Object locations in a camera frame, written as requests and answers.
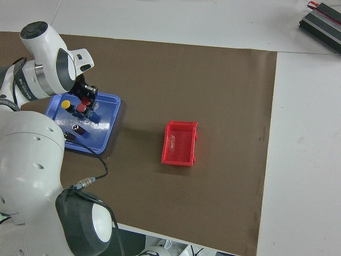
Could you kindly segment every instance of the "yellow cap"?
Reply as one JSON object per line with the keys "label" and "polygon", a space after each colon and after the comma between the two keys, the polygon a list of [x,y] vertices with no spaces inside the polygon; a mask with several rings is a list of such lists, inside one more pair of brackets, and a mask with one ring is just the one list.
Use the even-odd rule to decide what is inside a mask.
{"label": "yellow cap", "polygon": [[70,103],[69,100],[64,100],[64,101],[62,102],[62,105],[61,105],[61,107],[62,107],[63,109],[67,109],[67,108],[69,108],[70,106],[71,106],[71,103]]}

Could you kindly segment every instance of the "screw hole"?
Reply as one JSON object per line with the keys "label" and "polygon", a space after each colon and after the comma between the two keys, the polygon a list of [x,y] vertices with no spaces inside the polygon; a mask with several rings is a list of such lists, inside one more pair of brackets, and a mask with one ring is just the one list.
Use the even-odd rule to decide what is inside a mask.
{"label": "screw hole", "polygon": [[44,169],[44,167],[41,164],[38,164],[38,163],[34,163],[33,166],[35,168],[38,168],[38,169],[41,169],[41,170]]}

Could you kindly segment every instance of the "white robotic arm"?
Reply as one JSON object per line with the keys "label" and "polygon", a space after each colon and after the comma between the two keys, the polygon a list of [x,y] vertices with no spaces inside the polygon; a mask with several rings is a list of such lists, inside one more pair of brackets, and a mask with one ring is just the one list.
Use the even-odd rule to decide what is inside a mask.
{"label": "white robotic arm", "polygon": [[110,212],[63,190],[62,130],[42,114],[20,111],[29,101],[69,91],[94,102],[97,88],[82,76],[93,60],[85,49],[69,51],[46,22],[27,25],[20,37],[35,60],[0,72],[0,213],[12,217],[0,225],[0,255],[98,255],[111,239]]}

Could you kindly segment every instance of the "cable connector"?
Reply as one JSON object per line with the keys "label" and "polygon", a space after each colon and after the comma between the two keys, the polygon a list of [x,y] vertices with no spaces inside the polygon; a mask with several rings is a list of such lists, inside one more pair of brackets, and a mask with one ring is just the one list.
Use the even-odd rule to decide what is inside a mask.
{"label": "cable connector", "polygon": [[96,181],[95,177],[91,178],[85,178],[83,180],[80,180],[76,185],[74,185],[74,189],[82,189],[90,186],[92,183]]}

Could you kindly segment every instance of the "blue tray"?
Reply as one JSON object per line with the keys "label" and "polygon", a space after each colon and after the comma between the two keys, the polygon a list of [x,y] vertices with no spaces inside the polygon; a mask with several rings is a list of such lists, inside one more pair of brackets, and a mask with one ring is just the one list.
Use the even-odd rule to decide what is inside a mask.
{"label": "blue tray", "polygon": [[[115,119],[118,113],[118,109],[121,100],[118,96],[101,93],[97,94],[96,103],[98,103],[98,109],[95,113],[100,116],[100,122],[95,124],[88,118],[78,118],[68,113],[60,105],[64,100],[69,100],[72,105],[78,105],[80,100],[68,93],[55,95],[51,98],[50,103],[47,106],[45,115],[54,120],[63,132],[69,132],[76,136],[76,141],[83,143],[91,148],[97,154],[102,153],[108,143],[110,133],[113,129]],[[78,124],[85,129],[83,135],[72,130],[72,126]],[[65,147],[85,153],[90,153],[87,149],[70,142],[65,142]]]}

